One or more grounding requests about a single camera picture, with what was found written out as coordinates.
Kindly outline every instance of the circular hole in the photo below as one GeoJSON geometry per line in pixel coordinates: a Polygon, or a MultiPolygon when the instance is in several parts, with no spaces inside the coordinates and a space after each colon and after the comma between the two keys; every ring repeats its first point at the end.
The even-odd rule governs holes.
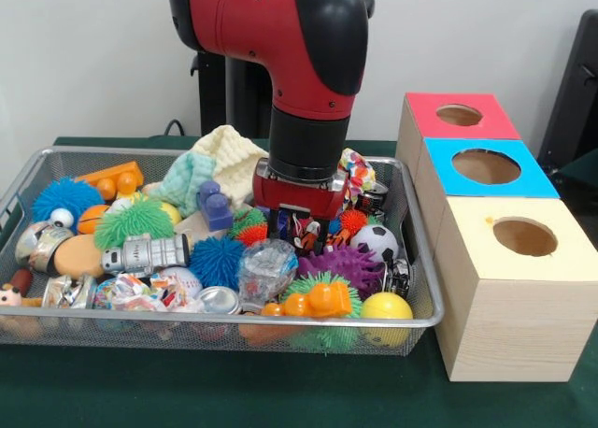
{"type": "Polygon", "coordinates": [[[452,165],[465,177],[487,185],[512,182],[521,175],[517,162],[493,150],[464,150],[452,158],[452,165]]]}
{"type": "Polygon", "coordinates": [[[527,218],[504,218],[493,227],[499,243],[520,255],[543,257],[557,249],[557,238],[546,225],[527,218]]]}
{"type": "Polygon", "coordinates": [[[482,114],[473,107],[461,104],[449,104],[448,106],[439,107],[436,115],[440,120],[456,126],[475,126],[482,119],[482,114]]]}

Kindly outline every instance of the blue square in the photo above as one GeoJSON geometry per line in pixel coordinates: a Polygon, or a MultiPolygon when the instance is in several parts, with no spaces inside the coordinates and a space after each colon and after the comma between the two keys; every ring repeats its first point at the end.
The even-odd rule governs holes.
{"type": "Polygon", "coordinates": [[[446,195],[559,198],[519,140],[426,138],[425,143],[446,195]]]}

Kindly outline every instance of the black cable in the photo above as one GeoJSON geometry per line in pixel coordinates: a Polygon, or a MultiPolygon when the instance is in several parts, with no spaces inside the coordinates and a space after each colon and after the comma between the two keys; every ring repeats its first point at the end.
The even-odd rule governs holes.
{"type": "Polygon", "coordinates": [[[179,120],[177,119],[173,119],[171,120],[167,125],[166,125],[166,129],[164,130],[164,135],[168,136],[170,135],[170,129],[172,129],[172,126],[178,126],[178,131],[180,132],[180,136],[185,136],[185,129],[183,129],[183,125],[180,123],[179,120]]]}

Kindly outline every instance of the metal wire basket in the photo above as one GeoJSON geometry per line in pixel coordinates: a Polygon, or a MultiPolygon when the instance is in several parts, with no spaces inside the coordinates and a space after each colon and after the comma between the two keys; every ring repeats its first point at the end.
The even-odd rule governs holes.
{"type": "MultiPolygon", "coordinates": [[[[146,182],[161,180],[177,150],[52,147],[26,164],[0,203],[0,280],[18,269],[16,242],[31,223],[31,207],[55,179],[76,177],[135,160],[146,182]]],[[[412,278],[407,301],[413,320],[273,318],[244,315],[127,312],[105,309],[0,307],[0,344],[96,346],[150,349],[261,350],[406,356],[424,330],[442,319],[444,308],[420,209],[406,167],[392,158],[367,159],[389,188],[386,224],[405,240],[412,278]],[[247,330],[278,338],[248,342],[247,330]],[[374,333],[371,344],[363,334],[374,333]]],[[[41,296],[48,276],[35,273],[29,297],[41,296]]]]}

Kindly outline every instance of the blue spiky ball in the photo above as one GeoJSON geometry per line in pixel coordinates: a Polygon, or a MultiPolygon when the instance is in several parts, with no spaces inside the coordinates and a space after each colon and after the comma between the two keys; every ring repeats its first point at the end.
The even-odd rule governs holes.
{"type": "Polygon", "coordinates": [[[73,215],[76,228],[83,212],[100,204],[104,204],[104,199],[89,183],[61,178],[54,180],[37,197],[33,205],[34,222],[47,221],[50,219],[50,213],[56,208],[66,208],[73,215]]]}
{"type": "Polygon", "coordinates": [[[210,237],[199,241],[193,247],[189,269],[195,274],[202,286],[226,286],[239,291],[236,275],[245,245],[228,236],[222,239],[210,237]]]}

